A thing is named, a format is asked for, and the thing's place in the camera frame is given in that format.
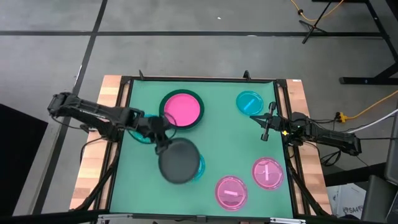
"pink plate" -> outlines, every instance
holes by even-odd
[[[216,184],[216,200],[227,211],[237,211],[248,199],[248,190],[243,181],[235,176],[225,176]]]
[[[186,93],[179,93],[167,100],[164,106],[165,116],[171,115],[173,118],[167,118],[170,123],[176,126],[188,126],[194,123],[200,114],[200,104],[195,97]]]
[[[269,157],[263,157],[255,161],[252,175],[257,185],[266,190],[275,190],[282,184],[284,173],[279,163]]]

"gray floor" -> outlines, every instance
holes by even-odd
[[[371,1],[398,49],[398,22],[385,1]],[[307,17],[317,17],[324,3],[297,0]],[[101,0],[3,0],[0,30],[92,30]],[[100,30],[233,30],[306,31],[289,0],[109,0]],[[335,32],[375,32],[366,6],[344,4],[320,25]],[[26,214],[37,196],[58,125],[46,108],[54,93],[71,90],[89,37],[0,36],[0,103],[48,121],[15,214]],[[354,115],[397,89],[395,86],[340,85],[338,77],[371,77],[393,63],[391,53],[377,38],[298,37],[98,37],[79,96],[95,101],[103,75],[178,75],[253,77],[303,80],[313,118],[332,118],[336,111]],[[394,97],[337,130],[359,126],[396,107]],[[359,137],[389,136],[392,120],[358,133]],[[69,129],[43,212],[68,210],[79,167],[82,131]],[[384,162],[388,141],[363,143],[360,158],[367,164]],[[321,155],[334,151],[320,146]],[[340,169],[362,167],[343,155]]]

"black lid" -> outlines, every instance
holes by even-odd
[[[198,172],[199,151],[188,139],[175,138],[159,155],[159,169],[163,177],[173,184],[184,184]]]

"wooden plank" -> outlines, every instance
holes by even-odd
[[[97,103],[105,106],[115,106],[120,86],[121,75],[105,75]],[[98,132],[88,134],[87,141],[98,139]],[[77,176],[70,208],[76,208],[94,189],[100,179],[101,167],[104,161],[106,141],[99,140],[86,146],[80,170]]]
[[[279,93],[279,97],[280,97],[280,105],[282,108],[282,111],[280,113],[282,116],[287,118],[287,109],[286,109],[286,103],[285,103],[284,92],[283,92],[282,87],[278,87],[278,93]],[[293,155],[293,147],[290,147],[290,146],[289,146],[289,155]],[[296,162],[295,162],[294,158],[291,158],[290,161],[292,161],[294,169],[297,170]],[[294,182],[294,193],[296,195],[298,213],[304,214],[304,207],[303,207],[301,191],[295,182]]]
[[[292,112],[301,112],[307,116],[310,116],[307,100],[305,99],[304,87],[301,80],[286,81]],[[324,209],[324,211],[331,214],[328,192],[326,190],[325,180],[323,178],[318,151],[315,147],[309,144],[300,146],[299,150],[305,185],[315,200]]]
[[[122,92],[121,102],[120,102],[120,105],[122,105],[122,106],[128,106],[127,105],[128,91],[129,91],[129,85],[125,85],[124,89],[123,89],[123,92]],[[108,167],[113,162],[114,155],[115,155],[117,147],[118,147],[118,144],[116,144],[116,143],[112,144],[111,154],[110,154],[109,161],[108,161]],[[99,203],[99,209],[106,209],[106,199],[108,199],[108,192],[109,192],[109,185],[110,185],[110,182],[111,182],[111,178],[112,178],[112,176],[108,179],[108,181],[106,181],[106,183],[104,185],[104,188],[102,190],[101,201]]]

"black metal stand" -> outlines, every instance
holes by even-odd
[[[308,28],[310,28],[310,31],[307,33],[307,35],[306,35],[306,36],[304,37],[304,39],[303,39],[303,42],[302,42],[303,44],[305,44],[305,43],[307,42],[308,38],[310,38],[312,32],[315,31],[315,30],[320,31],[320,32],[325,33],[325,34],[327,33],[327,32],[324,31],[323,29],[317,28],[317,25],[318,25],[319,21],[322,19],[322,16],[323,16],[324,13],[326,12],[326,10],[329,8],[331,2],[332,2],[332,0],[329,0],[328,5],[327,5],[326,8],[323,10],[323,12],[321,13],[321,15],[319,16],[319,18],[317,19],[317,21],[315,22],[314,25],[309,24],[309,23],[307,23],[307,22],[304,22],[304,21],[302,21],[302,20],[299,20],[299,23],[304,24],[304,25],[308,26]]]
[[[363,77],[340,77],[341,84],[357,84],[357,85],[398,85],[398,78],[390,78],[398,72],[398,62],[386,68],[380,74],[372,78]]]
[[[361,167],[353,170],[346,170],[334,174],[325,175],[325,184],[327,187],[343,185],[349,183],[365,182],[369,180],[370,175],[376,175],[384,179],[384,169],[386,163],[374,164],[368,167]]]

